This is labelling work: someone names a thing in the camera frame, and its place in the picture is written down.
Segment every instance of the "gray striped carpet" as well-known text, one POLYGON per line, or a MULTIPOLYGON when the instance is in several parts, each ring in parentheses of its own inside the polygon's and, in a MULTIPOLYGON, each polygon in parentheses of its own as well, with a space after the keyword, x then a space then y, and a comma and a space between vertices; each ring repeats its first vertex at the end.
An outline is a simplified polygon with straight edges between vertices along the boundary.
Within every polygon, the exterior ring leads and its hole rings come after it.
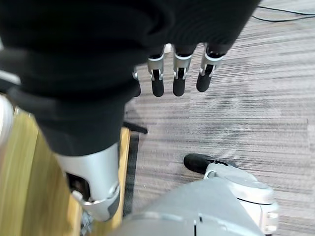
MULTIPOLYGON (((310 0, 267 0, 264 6, 315 12, 310 0)), ((292 17, 257 10, 268 18, 292 17)), ((190 152, 238 164, 275 189, 281 206, 278 235, 315 235, 315 19, 268 23, 250 19, 214 75, 195 86, 203 47, 195 51, 185 94, 172 94, 172 53, 164 61, 165 94, 156 98, 146 66, 142 94, 126 120, 140 134, 132 210, 201 175, 183 166, 190 152)))

